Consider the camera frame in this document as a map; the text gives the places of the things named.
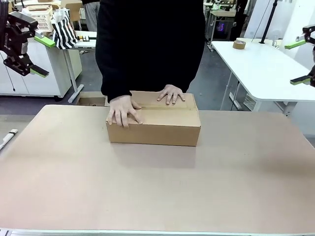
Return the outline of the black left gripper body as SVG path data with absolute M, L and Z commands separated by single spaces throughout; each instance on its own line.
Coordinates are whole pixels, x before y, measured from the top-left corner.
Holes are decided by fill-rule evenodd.
M 21 31 L 18 26 L 7 25 L 0 34 L 0 50 L 7 57 L 19 57 L 27 53 L 28 30 Z

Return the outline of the person's right hand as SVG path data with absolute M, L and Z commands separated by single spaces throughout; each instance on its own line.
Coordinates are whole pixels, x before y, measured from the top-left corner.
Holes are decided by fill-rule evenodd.
M 112 125 L 114 120 L 118 126 L 127 128 L 129 126 L 128 115 L 131 115 L 138 124 L 142 124 L 142 119 L 136 112 L 141 109 L 130 95 L 124 95 L 114 98 L 110 101 L 110 110 L 107 122 Z

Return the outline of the person's left hand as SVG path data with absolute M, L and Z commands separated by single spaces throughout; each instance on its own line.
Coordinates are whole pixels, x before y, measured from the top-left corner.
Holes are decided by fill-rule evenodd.
M 166 105 L 175 105 L 178 98 L 185 102 L 183 91 L 174 85 L 166 85 L 164 89 L 159 92 L 157 101 L 161 101 L 163 98 L 166 98 Z

